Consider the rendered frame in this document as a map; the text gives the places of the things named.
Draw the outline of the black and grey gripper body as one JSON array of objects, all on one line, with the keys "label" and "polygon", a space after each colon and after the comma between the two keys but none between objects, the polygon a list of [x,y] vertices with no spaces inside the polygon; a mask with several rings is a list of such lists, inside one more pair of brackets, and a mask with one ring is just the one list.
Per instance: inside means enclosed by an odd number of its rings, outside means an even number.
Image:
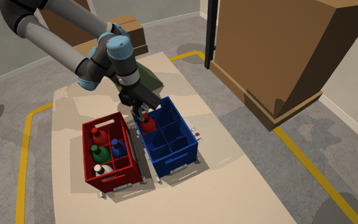
[{"label": "black and grey gripper body", "polygon": [[[139,100],[136,96],[134,96],[133,94],[130,93],[130,90],[136,86],[139,85],[140,83],[140,78],[139,80],[135,83],[135,84],[132,84],[132,85],[129,85],[129,86],[125,86],[125,85],[122,85],[119,80],[117,79],[116,82],[118,84],[121,85],[122,87],[122,90],[120,92],[120,94],[118,95],[120,100],[121,100],[121,103],[123,105],[126,105],[126,106],[134,106],[134,104],[136,103],[136,106],[139,108],[142,106],[143,102],[141,100]],[[125,89],[126,88],[126,89]],[[131,89],[129,89],[131,88]]]}]

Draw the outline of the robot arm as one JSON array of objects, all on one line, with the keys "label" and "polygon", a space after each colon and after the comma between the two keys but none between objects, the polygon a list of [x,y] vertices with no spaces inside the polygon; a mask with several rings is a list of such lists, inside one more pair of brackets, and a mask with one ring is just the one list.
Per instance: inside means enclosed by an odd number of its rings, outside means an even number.
[{"label": "robot arm", "polygon": [[[36,9],[49,9],[61,18],[97,39],[88,57],[38,22]],[[130,35],[116,22],[105,23],[74,0],[0,0],[0,10],[9,28],[19,37],[27,38],[78,77],[78,84],[93,91],[104,76],[116,85],[135,84],[138,71]],[[118,36],[120,35],[120,36]],[[133,74],[133,75],[132,75]],[[161,99],[143,84],[130,90],[134,96],[155,110]]]}]

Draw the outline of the white paper pick list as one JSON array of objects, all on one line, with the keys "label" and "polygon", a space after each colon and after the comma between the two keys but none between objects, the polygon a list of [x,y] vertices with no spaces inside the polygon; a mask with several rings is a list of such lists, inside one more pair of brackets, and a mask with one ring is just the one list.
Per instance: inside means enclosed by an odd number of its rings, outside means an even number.
[{"label": "white paper pick list", "polygon": [[187,124],[187,126],[189,127],[189,129],[191,130],[191,132],[193,133],[193,135],[195,136],[196,140],[199,142],[201,141],[203,138],[200,136],[200,134],[197,132],[197,130],[192,126],[192,124],[186,119],[183,118],[185,123]]}]

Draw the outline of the dark blue bottle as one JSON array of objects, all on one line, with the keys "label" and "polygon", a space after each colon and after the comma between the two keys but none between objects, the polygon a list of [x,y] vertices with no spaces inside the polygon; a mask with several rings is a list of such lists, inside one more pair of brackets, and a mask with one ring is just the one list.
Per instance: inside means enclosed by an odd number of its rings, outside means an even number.
[{"label": "dark blue bottle", "polygon": [[111,151],[116,159],[122,158],[124,156],[128,156],[125,142],[118,141],[117,139],[112,140],[112,148]]}]

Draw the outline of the blue crate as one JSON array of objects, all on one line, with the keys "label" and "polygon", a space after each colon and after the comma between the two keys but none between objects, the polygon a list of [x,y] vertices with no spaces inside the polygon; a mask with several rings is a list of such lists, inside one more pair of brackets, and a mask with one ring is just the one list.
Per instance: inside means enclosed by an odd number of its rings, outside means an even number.
[{"label": "blue crate", "polygon": [[176,168],[195,162],[198,141],[173,103],[163,102],[159,105],[161,108],[148,113],[156,122],[156,130],[143,135],[137,116],[134,121],[144,146],[148,149],[149,158],[161,178]]}]

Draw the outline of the red plastic bottle crate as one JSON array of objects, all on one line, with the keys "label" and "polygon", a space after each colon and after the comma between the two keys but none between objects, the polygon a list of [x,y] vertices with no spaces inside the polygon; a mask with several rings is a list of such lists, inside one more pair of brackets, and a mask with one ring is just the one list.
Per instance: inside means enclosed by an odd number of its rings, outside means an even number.
[{"label": "red plastic bottle crate", "polygon": [[[110,153],[112,161],[100,164],[110,166],[114,171],[107,174],[95,176],[96,171],[94,166],[97,163],[93,159],[93,151],[91,147],[96,145],[93,142],[93,133],[92,129],[95,125],[114,120],[114,122],[98,127],[98,130],[104,130],[108,134],[109,144],[103,145]],[[130,130],[127,127],[127,124],[124,124],[124,119],[119,118],[109,118],[103,119],[101,121],[95,122],[90,125],[82,133],[82,145],[83,145],[83,158],[84,158],[84,175],[85,182],[97,188],[98,190],[108,193],[114,191],[113,188],[117,188],[126,184],[135,184],[143,181],[140,168],[138,165],[137,157],[135,156],[135,150],[132,143],[132,138],[130,135]],[[125,126],[126,125],[126,126]],[[127,129],[126,129],[127,128]],[[128,156],[116,159],[111,152],[112,140],[117,139],[118,141],[123,141],[126,144]],[[131,144],[130,144],[131,143]],[[103,179],[115,176],[114,178],[102,181]]]}]

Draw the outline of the green bottle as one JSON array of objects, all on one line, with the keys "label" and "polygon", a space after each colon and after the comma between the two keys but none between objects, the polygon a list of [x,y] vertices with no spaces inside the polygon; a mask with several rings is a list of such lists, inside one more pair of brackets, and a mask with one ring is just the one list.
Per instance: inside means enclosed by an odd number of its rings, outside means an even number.
[{"label": "green bottle", "polygon": [[93,159],[98,164],[103,164],[112,161],[111,153],[105,147],[92,146]]}]

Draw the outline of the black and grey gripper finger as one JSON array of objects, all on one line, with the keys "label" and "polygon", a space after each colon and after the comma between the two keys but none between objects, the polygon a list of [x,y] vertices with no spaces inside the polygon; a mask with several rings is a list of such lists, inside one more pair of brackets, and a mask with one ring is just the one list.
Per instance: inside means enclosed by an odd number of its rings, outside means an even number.
[{"label": "black and grey gripper finger", "polygon": [[138,118],[140,121],[144,122],[145,119],[144,119],[143,114],[142,114],[142,108],[138,108],[138,107],[136,106],[136,103],[134,104],[134,106],[133,106],[132,110],[130,110],[130,112],[131,112],[132,114],[136,115],[137,118]]},{"label": "black and grey gripper finger", "polygon": [[149,113],[149,107],[145,103],[142,104],[141,108],[145,110],[145,113]]}]

